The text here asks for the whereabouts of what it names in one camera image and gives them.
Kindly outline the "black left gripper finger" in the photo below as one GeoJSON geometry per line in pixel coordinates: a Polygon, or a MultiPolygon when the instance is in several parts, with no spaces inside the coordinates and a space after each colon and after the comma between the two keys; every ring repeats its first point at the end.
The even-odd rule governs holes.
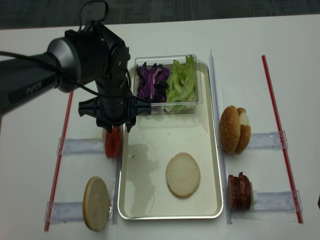
{"type": "Polygon", "coordinates": [[[128,122],[125,123],[126,131],[129,133],[131,128],[136,125],[136,117],[132,117],[128,122]]]}
{"type": "Polygon", "coordinates": [[[113,131],[113,125],[110,123],[104,123],[102,127],[109,133],[113,131]]]}

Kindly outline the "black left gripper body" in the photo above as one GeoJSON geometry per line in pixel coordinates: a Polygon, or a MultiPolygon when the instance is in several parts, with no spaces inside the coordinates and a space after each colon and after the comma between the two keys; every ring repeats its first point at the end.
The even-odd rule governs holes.
{"type": "Polygon", "coordinates": [[[151,113],[151,102],[133,95],[128,61],[131,56],[125,42],[101,23],[92,27],[106,47],[104,74],[95,83],[98,96],[78,104],[78,113],[96,119],[96,124],[120,126],[131,118],[151,113]]]}

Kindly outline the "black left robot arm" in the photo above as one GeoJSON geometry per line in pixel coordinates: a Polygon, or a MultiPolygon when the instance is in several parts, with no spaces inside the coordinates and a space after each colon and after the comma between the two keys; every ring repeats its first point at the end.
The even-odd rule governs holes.
{"type": "Polygon", "coordinates": [[[52,40],[42,54],[25,56],[2,52],[0,63],[0,114],[2,116],[51,89],[71,93],[95,82],[94,98],[78,104],[80,116],[88,115],[99,127],[111,131],[151,112],[151,102],[134,96],[127,68],[125,42],[103,24],[91,21],[83,30],[68,30],[52,40]]]}

